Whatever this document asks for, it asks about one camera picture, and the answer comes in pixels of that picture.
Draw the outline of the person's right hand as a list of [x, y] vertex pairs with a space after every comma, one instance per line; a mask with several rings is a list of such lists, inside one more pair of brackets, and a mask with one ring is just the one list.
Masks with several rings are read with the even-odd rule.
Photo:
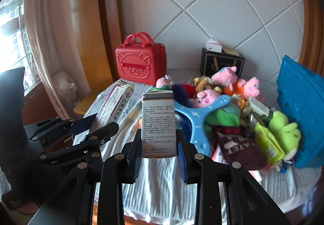
[[24, 206], [21, 206], [17, 209], [17, 211], [19, 211], [20, 213], [29, 215], [32, 213], [36, 213], [38, 211], [39, 207], [38, 205], [36, 205], [33, 202], [29, 202], [27, 204], [25, 204]]

